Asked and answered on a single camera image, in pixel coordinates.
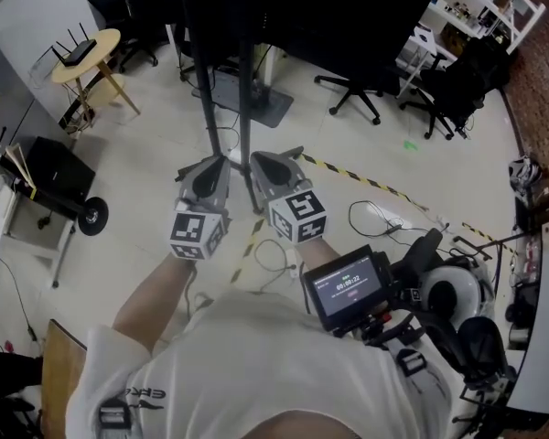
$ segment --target round wooden table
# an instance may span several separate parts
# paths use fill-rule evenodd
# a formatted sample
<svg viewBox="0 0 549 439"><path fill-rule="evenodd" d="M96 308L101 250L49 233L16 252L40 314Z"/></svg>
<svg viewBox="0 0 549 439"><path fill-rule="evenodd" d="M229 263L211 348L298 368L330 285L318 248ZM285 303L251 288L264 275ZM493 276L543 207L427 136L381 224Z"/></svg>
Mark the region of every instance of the round wooden table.
<svg viewBox="0 0 549 439"><path fill-rule="evenodd" d="M57 84L69 83L70 81L75 80L77 89L80 93L81 105L85 111L89 126L92 126L92 118L90 117L90 107L86 101L85 91L81 87L80 76L95 67L100 70L105 79L113 86L116 92L124 98L128 105L132 107L137 114L140 114L140 111L124 92L120 84L118 84L118 81L114 79L112 71L104 61L120 42L120 31L117 29L104 29L91 36L91 38L95 39L97 44L90 50L88 55L85 56L85 59L75 67L65 67L59 62L51 73L51 80Z"/></svg>

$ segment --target router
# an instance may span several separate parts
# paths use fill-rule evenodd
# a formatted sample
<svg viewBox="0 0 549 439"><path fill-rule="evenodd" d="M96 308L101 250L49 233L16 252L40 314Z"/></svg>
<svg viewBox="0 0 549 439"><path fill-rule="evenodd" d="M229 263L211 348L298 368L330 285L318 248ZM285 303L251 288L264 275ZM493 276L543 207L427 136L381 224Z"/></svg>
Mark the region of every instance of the router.
<svg viewBox="0 0 549 439"><path fill-rule="evenodd" d="M98 44L98 42L95 39L88 39L88 35L85 34L85 29L83 29L83 26L80 23L81 31L83 31L83 35L85 36L85 40L83 40L80 44L77 43L75 40L75 37L73 37L73 34L71 33L71 30L68 29L71 39L73 39L73 42L75 42L75 49L73 51L69 50L63 44L61 44L58 41L57 44L62 46L65 50L69 52L69 55L67 57L61 56L57 50L53 46L51 46L51 50L55 53L57 58L60 60L60 62L63 64L64 67L76 67L78 66L83 59L90 53L90 51Z"/></svg>

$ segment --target digital display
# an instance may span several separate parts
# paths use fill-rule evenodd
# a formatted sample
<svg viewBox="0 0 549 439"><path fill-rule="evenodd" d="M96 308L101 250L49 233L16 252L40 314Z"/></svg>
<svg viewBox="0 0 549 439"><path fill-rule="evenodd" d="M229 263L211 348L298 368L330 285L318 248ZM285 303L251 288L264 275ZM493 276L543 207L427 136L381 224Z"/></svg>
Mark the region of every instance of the digital display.
<svg viewBox="0 0 549 439"><path fill-rule="evenodd" d="M314 286L328 316L382 289L370 257L364 257L316 280Z"/></svg>

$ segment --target white tiled floor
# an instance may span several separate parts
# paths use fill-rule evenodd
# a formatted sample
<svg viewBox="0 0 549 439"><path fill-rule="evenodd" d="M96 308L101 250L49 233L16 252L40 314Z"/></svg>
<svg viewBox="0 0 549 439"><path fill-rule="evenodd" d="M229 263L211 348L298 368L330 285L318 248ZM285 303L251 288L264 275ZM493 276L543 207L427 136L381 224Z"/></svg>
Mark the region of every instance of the white tiled floor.
<svg viewBox="0 0 549 439"><path fill-rule="evenodd" d="M144 62L126 77L125 88L142 115L134 116L122 104L110 106L99 113L94 128L77 144L77 155L97 171L91 194L107 201L110 220L96 237L79 232L72 237L60 288L45 288L43 262L6 249L0 252L11 265L31 324L41 336L51 317L79 339L85 339L93 324L110 324L127 296L167 254L171 209L178 192L173 179L180 167L201 159L210 150L199 100L178 80L169 47L161 48L159 57L156 68ZM387 238L370 241L350 228L348 206L363 199L373 200L415 227L429 228L434 225L431 220L440 215L451 222L450 231L476 242L480 238L462 229L462 221L492 236L511 233L514 213L507 164L518 150L496 91L489 94L485 107L476 111L470 141L456 136L448 142L439 132L427 141L423 138L425 114L413 109L400 111L392 96L371 95L382 116L378 126L371 124L370 113L359 99L350 99L335 117L330 116L328 107L343 92L325 83L314 84L317 74L325 72L295 59L281 60L274 85L295 101L278 128L253 123L252 149L277 152L303 145L306 153L317 159L396 188L430 208L424 216L388 192L302 162L328 208L328 240L340 252L369 243L396 261L406 250ZM230 126L235 115L218 110L217 118L220 125ZM236 173L232 174L228 208L233 218L230 233L215 257L199 265L191 295L205 292L215 296L228 287L256 221L243 181ZM385 229L365 205L354 209L353 219L369 233ZM414 231L395 235L404 242L418 236ZM266 237L274 234L263 229L259 240ZM443 249L450 247L451 237L446 235ZM265 246L261 258L276 266L282 257L275 252L274 247ZM28 342L9 278L0 263L0 341L10 339L16 352L28 353L37 347ZM257 289L270 278L270 273L248 258L238 286ZM288 274L269 290L288 294L302 304L300 288Z"/></svg>

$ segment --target green sticker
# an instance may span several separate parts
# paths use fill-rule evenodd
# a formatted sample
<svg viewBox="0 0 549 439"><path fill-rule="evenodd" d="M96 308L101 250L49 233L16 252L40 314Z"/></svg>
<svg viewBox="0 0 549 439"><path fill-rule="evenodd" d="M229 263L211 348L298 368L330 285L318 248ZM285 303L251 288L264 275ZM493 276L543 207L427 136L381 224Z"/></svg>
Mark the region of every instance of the green sticker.
<svg viewBox="0 0 549 439"><path fill-rule="evenodd" d="M404 140L403 146L404 146L405 150L415 150L415 151L417 151L417 145L415 145L414 143L409 142L408 140Z"/></svg>

